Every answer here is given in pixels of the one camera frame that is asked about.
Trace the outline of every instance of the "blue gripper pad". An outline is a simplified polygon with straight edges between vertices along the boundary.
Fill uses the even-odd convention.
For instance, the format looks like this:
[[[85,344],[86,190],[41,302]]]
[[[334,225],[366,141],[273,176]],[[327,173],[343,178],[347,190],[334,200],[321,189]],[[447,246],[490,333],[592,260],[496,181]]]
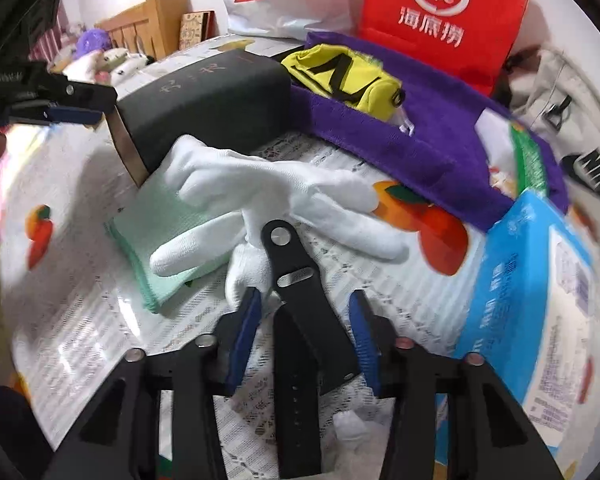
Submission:
[[[375,396],[380,395],[380,350],[374,341],[369,317],[372,316],[365,293],[355,290],[349,296],[349,322],[353,331],[358,364]]]
[[[240,330],[229,354],[229,366],[226,376],[226,387],[232,395],[242,383],[247,367],[256,330],[262,318],[262,299],[257,288],[248,290],[238,309],[242,314]]]

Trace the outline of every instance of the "red paper bag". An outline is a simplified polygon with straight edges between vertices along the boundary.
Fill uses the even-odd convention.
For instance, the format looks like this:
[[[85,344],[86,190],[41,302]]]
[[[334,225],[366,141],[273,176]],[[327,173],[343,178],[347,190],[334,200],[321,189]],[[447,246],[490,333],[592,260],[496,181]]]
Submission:
[[[528,0],[365,0],[359,35],[489,95]]]

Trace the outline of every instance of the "silver bolt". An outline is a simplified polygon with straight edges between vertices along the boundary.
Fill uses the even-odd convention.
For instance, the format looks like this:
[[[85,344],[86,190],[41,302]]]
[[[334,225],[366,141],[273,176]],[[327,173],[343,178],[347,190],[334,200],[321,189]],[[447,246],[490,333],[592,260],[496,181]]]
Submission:
[[[291,233],[283,227],[276,227],[271,232],[271,241],[276,245],[287,245],[291,241]]]
[[[410,337],[398,337],[395,340],[395,347],[401,350],[411,350],[416,343]]]
[[[484,364],[484,357],[478,354],[478,352],[470,352],[466,355],[464,360],[471,366],[482,366]]]
[[[213,334],[203,334],[196,338],[196,346],[199,348],[208,348],[216,344],[218,339]]]
[[[144,350],[141,348],[131,348],[125,353],[125,361],[129,363],[137,363],[138,361],[144,359],[145,355],[146,354],[144,353]]]

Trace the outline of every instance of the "black box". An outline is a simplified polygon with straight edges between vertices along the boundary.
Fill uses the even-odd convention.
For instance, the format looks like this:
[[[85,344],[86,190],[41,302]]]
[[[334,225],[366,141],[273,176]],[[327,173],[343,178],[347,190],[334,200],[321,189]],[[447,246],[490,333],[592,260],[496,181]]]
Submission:
[[[290,77],[268,57],[231,50],[149,83],[107,116],[111,136],[138,186],[178,137],[248,154],[286,132]]]

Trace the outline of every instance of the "purple towel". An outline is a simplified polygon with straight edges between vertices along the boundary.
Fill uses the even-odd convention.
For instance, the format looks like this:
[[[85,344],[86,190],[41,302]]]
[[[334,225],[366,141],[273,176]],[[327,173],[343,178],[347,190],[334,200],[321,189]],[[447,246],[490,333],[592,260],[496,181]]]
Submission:
[[[439,70],[368,41],[334,32],[311,32],[306,47],[329,43],[348,46],[382,61],[402,81],[404,110],[415,124],[413,137],[396,126],[304,88],[292,88],[295,129],[313,133],[351,152],[395,180],[487,231],[513,205],[489,185],[487,155],[475,123],[485,108],[511,118],[503,106]],[[549,145],[532,134],[546,167],[549,197],[566,212],[569,199]]]

